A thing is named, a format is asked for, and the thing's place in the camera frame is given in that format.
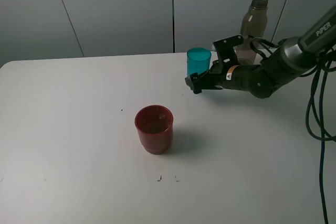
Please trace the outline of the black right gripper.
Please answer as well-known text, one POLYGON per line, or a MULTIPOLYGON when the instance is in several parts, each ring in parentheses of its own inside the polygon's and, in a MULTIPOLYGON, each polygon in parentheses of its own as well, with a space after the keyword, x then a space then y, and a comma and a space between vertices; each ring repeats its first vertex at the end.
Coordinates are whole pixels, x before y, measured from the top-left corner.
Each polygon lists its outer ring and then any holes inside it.
POLYGON ((234 65, 230 62, 225 62, 220 68, 219 60, 215 60, 210 70, 187 76, 185 83, 194 94, 202 93, 203 90, 249 91, 251 71, 252 65, 234 65))

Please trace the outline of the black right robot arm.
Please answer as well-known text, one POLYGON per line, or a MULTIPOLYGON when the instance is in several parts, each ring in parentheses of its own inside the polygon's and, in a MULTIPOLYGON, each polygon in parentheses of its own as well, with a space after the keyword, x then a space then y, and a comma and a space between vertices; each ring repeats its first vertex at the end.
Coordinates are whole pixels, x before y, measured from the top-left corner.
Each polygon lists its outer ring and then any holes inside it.
POLYGON ((210 69, 186 77, 195 93, 203 90, 240 90, 264 99, 307 71, 324 67, 333 60, 330 49, 335 45, 335 7, 326 12, 303 36, 283 41, 258 65, 241 65, 234 47, 243 43, 242 35, 213 42, 218 59, 210 69))

